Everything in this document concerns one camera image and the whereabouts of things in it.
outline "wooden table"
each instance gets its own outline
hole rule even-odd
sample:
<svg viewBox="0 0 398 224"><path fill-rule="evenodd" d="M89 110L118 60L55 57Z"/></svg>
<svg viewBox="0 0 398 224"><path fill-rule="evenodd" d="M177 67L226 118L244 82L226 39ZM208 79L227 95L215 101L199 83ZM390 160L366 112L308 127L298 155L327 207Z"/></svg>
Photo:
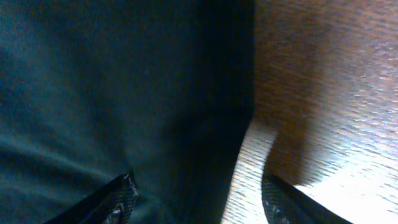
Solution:
<svg viewBox="0 0 398 224"><path fill-rule="evenodd" d="M398 223L398 1L257 2L256 115L225 223L267 223L264 159L353 223Z"/></svg>

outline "brown wood surface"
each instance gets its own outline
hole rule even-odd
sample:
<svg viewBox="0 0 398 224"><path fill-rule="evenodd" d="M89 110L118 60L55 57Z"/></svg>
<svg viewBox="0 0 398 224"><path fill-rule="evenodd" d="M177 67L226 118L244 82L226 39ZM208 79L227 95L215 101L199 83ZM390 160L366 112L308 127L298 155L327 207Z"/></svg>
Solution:
<svg viewBox="0 0 398 224"><path fill-rule="evenodd" d="M398 1L262 0L256 115L224 223L267 223L270 168L353 223L398 223Z"/></svg>

